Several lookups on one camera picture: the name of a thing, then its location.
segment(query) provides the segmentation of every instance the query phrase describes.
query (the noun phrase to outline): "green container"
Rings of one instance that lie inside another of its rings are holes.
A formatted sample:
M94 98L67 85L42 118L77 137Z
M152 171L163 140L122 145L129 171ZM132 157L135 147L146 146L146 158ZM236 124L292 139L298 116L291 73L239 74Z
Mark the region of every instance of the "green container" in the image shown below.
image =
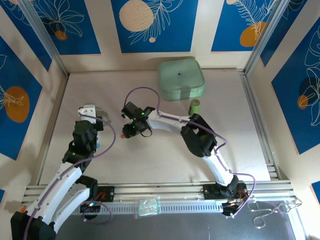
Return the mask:
M204 93L204 75L194 59L162 62L158 77L164 100L195 98Z

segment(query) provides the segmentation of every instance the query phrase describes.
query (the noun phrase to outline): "purple cable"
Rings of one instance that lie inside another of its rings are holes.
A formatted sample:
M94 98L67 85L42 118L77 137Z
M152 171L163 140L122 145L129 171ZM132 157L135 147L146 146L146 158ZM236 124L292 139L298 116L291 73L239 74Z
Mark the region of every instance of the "purple cable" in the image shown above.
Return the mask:
M110 217L109 217L109 219L108 219L107 221L104 221L104 222L94 222L94 221L87 220L87 219L85 218L85 212L86 212L88 209L90 209L90 208L88 207L88 208L83 212L83 214L82 214L83 221L86 222L86 223L88 223L88 224L94 224L94 225L104 225L104 224L110 223L111 220L112 220L112 218L113 218L113 214L112 214L110 208L109 208L107 205L105 205L104 203L102 203L102 202L100 202L100 201L84 201L84 202L81 203L81 204L92 204L92 203L94 203L94 204L96 204L96 205L101 205L102 207L105 207L105 208L108 210L108 212L110 213Z
M96 159L100 156L102 156L103 154L105 154L106 152L108 152L110 150L110 148L112 148L112 146L115 144L115 141L116 141L116 130L114 129L114 127L109 123L107 122L106 120L103 120L101 118L98 118L98 117L94 117L94 116L89 116L89 115L84 115L84 114L80 114L79 115L81 117L87 117L87 118L91 118L91 119L96 119L98 121L101 121L105 124L107 124L111 130L113 131L113 134L114 134L114 137L113 137L113 140L112 140L112 143L110 144L110 146L104 150L103 152L95 155L95 156L92 156L92 157L88 157L86 159L83 159L83 160L80 160L78 162L76 162L75 164L71 165L70 167L68 167L65 171L63 171L61 174L60 174L60 179L62 179L62 177L64 175L66 175L71 169L73 169L75 166L79 165L79 164L82 164L84 162L87 162L87 161L90 161L92 159ZM43 197L40 199L39 203L38 203L38 209L34 209L27 224L26 224L26 227L25 227L25 231L24 231L24 234L23 234L23 240L27 240L27 236L28 236L28 231L29 231L29 228L30 228L30 225L31 225L31 221L32 219L35 217L35 215L37 214L37 211L40 209L40 206L42 205L42 203L45 201L45 199L48 197L48 195L50 194L50 192L52 191L52 189L57 185L57 183L59 182L60 180L59 179L56 179L53 184L49 187L49 189L45 192L45 194L43 195Z
M237 211L236 211L232 216L230 216L230 217L233 217L233 218L234 218L234 217L239 213L239 211L246 205L246 203L249 201L250 197L252 196L252 194L253 194L253 192L254 192L254 190L255 190L255 188L256 188L256 179L255 179L255 177L254 177L253 175L251 175L251 174L248 174L248 173L237 173L237 172L233 172L233 171L231 171L230 169L227 169L227 168L226 168L226 166L225 166L225 165L223 164L223 162L221 161L220 157L217 155L218 150L219 150L220 148L222 148L223 146L225 146L225 145L228 143L228 141L227 141L223 136L217 134L215 131L213 131L213 130L211 130L211 129L208 129L208 128L206 128L206 127L204 127L204 126L202 126L202 125L200 125L200 124L198 124L198 123L196 123L196 122L188 121L188 120L180 120L179 118L176 118L176 117L166 116L166 115L160 114L160 112L159 112L159 108L160 108L160 95L159 95L159 93L158 93L156 90L152 89L151 87L140 86L140 87L136 87L136 88L132 89L132 90L126 95L126 97L125 97L124 106L127 104L127 100L128 100L129 95L130 95L132 92L134 92L135 90L138 90L138 89L149 89L149 90L151 90L151 91L153 91L153 92L156 93L156 95L157 95L157 97L158 97L158 103L157 103L157 105L156 105L156 112L157 112L157 114L158 114L160 117L165 118L165 119L170 119L170 120L178 121L178 122L181 121L182 123L187 123L187 124L195 125L195 126L197 126L198 128L201 128L201 129L207 131L208 133L210 133L210 134L212 134L212 135L220 138L221 140L223 140L223 143L222 143L221 145L219 145L217 148L214 149L214 153L216 154L216 157L217 157L219 163L221 164L221 166L223 167L223 169L224 169L225 171L229 171L231 174L236 175L236 176L248 176L248 177L251 177L251 178L252 178L252 180L253 180L253 186L252 186L251 192L249 193L249 195L248 195L247 199L244 201L244 203L237 209Z

